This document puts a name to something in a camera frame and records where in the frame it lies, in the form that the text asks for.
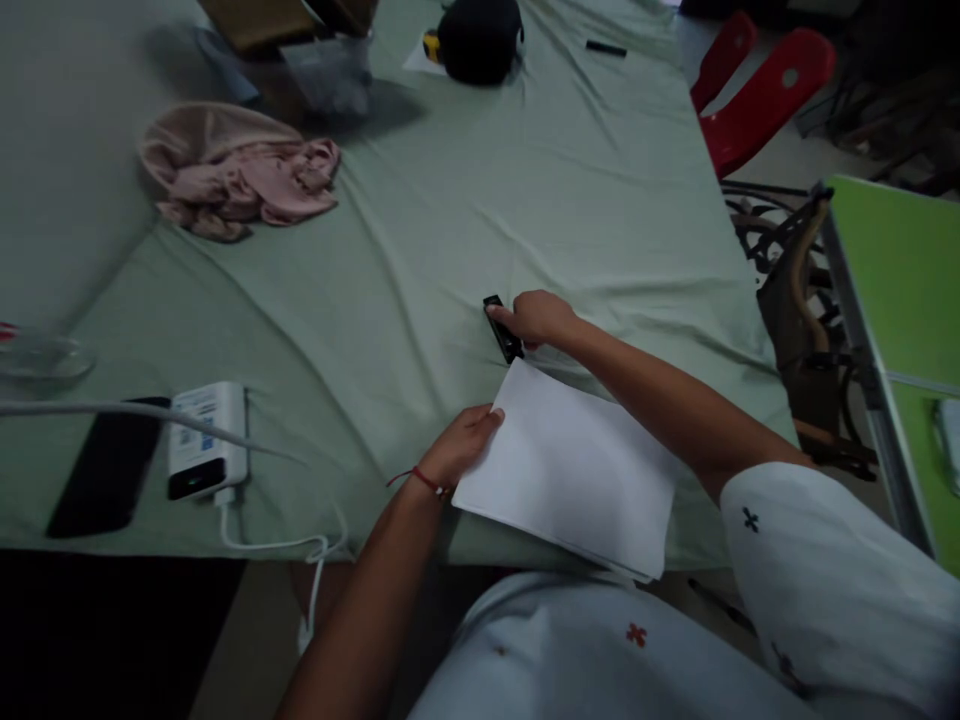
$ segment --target red string bracelet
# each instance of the red string bracelet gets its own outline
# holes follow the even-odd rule
[[[433,494],[437,496],[440,502],[443,502],[443,499],[450,492],[450,488],[442,488],[439,485],[437,485],[433,480],[431,480],[422,472],[420,472],[420,468],[418,468],[416,465],[414,465],[409,470],[406,470],[405,472],[402,472],[399,475],[395,475],[394,477],[390,478],[390,482],[387,483],[387,487],[390,487],[391,485],[393,485],[394,482],[404,477],[405,475],[413,475],[414,477],[419,479],[424,485],[426,485],[428,488],[430,488],[433,491]]]

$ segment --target table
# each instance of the table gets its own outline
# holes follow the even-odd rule
[[[60,397],[131,398],[235,380],[247,388],[251,437],[311,463],[315,476],[251,457],[240,511],[247,542],[335,533],[323,481],[359,548],[394,491],[385,480],[411,467],[459,410],[495,396],[507,367],[481,310],[494,293],[510,302],[523,290],[554,291],[796,439],[671,12],[655,0],[522,0],[523,67],[496,88],[402,70],[441,13],[434,0],[381,3],[371,117],[324,129],[343,148],[336,209],[294,227],[257,226],[229,246],[157,224],[74,330],[100,360]],[[627,56],[590,52],[588,39]],[[538,351],[534,362],[605,394],[559,353]],[[220,543],[209,502],[165,499],[162,461],[125,530],[44,538],[88,426],[0,423],[0,545],[234,554]],[[728,564],[716,507],[692,473],[677,482],[667,567]],[[441,555],[581,566],[468,514],[451,514]]]
[[[960,397],[960,205],[847,177],[823,227],[900,532],[960,576],[960,497],[932,420]]]

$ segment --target person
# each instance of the person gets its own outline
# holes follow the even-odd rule
[[[509,575],[468,611],[410,718],[955,717],[960,581],[709,387],[526,292],[493,318],[580,362],[720,507],[767,669],[653,595]],[[379,717],[443,503],[503,420],[469,408],[383,511],[276,717]]]

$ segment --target charging cable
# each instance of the charging cable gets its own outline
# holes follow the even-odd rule
[[[226,430],[222,430],[213,425],[207,425],[206,423],[190,417],[189,415],[185,415],[184,413],[179,413],[175,410],[167,410],[166,408],[160,408],[154,405],[130,402],[82,403],[49,402],[43,400],[28,402],[0,400],[0,417],[22,417],[35,415],[89,415],[101,413],[142,415],[145,417],[156,418],[157,420],[162,420],[164,422],[175,423],[177,425],[188,427],[191,430],[204,433],[205,435],[210,435],[211,437],[215,437],[219,440],[223,440],[231,445],[239,445],[240,447],[247,448],[252,452],[261,452],[265,455],[273,455],[274,457],[294,462],[307,470],[311,469],[310,465],[307,464],[306,461],[301,460],[294,455],[289,455],[287,453],[280,452],[279,450],[271,450],[263,445],[258,445],[255,442],[247,440],[247,438],[240,437],[239,435],[227,432]],[[314,535],[312,537],[302,538],[300,540],[265,543],[262,545],[246,545],[235,542],[230,539],[229,523],[230,506],[236,501],[236,491],[231,486],[217,491],[214,495],[214,505],[220,509],[220,538],[223,541],[223,544],[232,550],[276,550],[280,548],[296,547],[297,545],[306,545],[308,543],[317,544],[316,549],[306,557],[307,563],[316,563],[317,565],[317,569],[313,574],[313,588],[310,592],[310,607],[307,613],[308,640],[313,637],[313,622],[316,614],[315,606],[317,604],[317,591],[320,587],[320,575],[323,572],[323,562],[333,553],[340,550],[345,550],[348,539],[347,518],[344,516],[343,510],[333,497],[333,493],[330,492],[330,488],[327,486],[326,482],[321,483],[321,485],[323,486],[324,492],[327,494],[327,499],[330,501],[331,506],[333,506],[334,513],[337,516],[337,522],[340,525],[340,537],[333,545],[330,545],[330,541],[325,535]]]

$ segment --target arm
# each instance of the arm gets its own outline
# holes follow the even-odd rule
[[[490,405],[457,416],[418,464],[430,480],[453,488],[480,457],[501,422]],[[442,502],[410,478],[377,521],[350,584],[327,627],[300,659],[277,720],[368,718],[382,707],[400,659]]]
[[[810,466],[797,448],[696,378],[580,319],[544,290],[517,297],[514,311],[488,308],[536,349],[553,345],[606,386],[637,421],[696,473],[719,503],[727,481],[765,462]]]

